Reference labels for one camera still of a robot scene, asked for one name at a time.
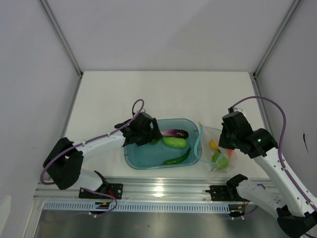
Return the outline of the light green bitter gourd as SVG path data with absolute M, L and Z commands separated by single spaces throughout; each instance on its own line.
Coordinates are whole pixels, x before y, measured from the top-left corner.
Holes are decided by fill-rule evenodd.
M 172 148 L 185 148 L 187 146 L 187 141 L 178 137 L 164 137 L 163 143 Z

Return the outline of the yellow round fruit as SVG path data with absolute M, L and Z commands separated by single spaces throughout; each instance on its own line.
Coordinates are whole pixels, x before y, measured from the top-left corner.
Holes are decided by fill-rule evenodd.
M 209 147 L 210 147 L 212 150 L 218 150 L 218 149 L 219 149 L 218 144 L 217 144 L 213 139 L 211 139 L 211 140 L 209 141 Z

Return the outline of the clear zip top bag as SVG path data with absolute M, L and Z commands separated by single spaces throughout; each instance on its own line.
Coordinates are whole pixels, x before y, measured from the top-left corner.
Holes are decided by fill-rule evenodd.
M 211 172 L 228 173 L 236 166 L 237 156 L 231 149 L 219 146 L 221 130 L 199 122 L 199 135 L 194 145 L 194 155 Z

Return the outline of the light green custard apple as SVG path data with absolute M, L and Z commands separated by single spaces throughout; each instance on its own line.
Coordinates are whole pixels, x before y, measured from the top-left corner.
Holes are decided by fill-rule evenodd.
M 211 162 L 215 170 L 222 170 L 228 166 L 228 158 L 221 152 L 216 152 L 212 156 Z

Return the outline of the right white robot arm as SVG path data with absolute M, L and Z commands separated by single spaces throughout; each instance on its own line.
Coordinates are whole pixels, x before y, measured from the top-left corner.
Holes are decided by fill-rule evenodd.
M 238 149 L 254 160 L 269 176 L 280 195 L 238 174 L 226 183 L 226 194 L 232 200 L 240 197 L 270 213 L 291 238 L 299 238 L 317 224 L 317 198 L 303 185 L 279 153 L 278 143 L 263 128 L 253 130 L 241 112 L 222 118 L 219 147 Z

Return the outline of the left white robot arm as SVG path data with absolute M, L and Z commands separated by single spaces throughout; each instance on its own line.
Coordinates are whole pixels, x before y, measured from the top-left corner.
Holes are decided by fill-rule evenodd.
M 157 119 L 145 112 L 136 113 L 107 134 L 77 143 L 61 138 L 45 159 L 42 174 L 48 174 L 52 179 L 49 184 L 55 184 L 60 190 L 75 186 L 103 198 L 107 194 L 106 179 L 98 171 L 84 169 L 83 164 L 107 150 L 142 146 L 161 138 Z

